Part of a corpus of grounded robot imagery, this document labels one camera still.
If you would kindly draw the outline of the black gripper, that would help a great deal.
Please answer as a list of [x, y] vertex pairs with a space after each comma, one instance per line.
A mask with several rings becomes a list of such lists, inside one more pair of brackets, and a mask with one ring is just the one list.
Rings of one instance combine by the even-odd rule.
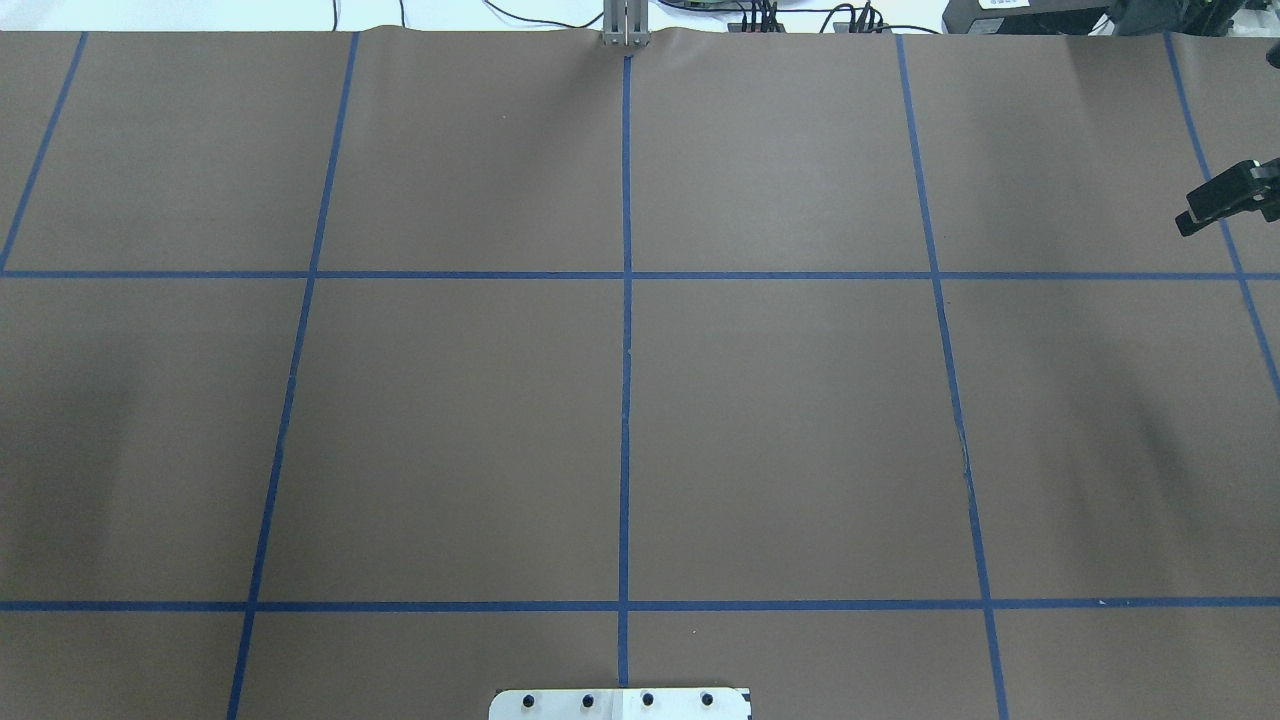
[[1187, 211], [1175, 217], [1181, 237], [1244, 211], [1258, 211], [1265, 222], [1279, 219], [1279, 160], [1245, 160], [1206, 181], [1187, 195]]

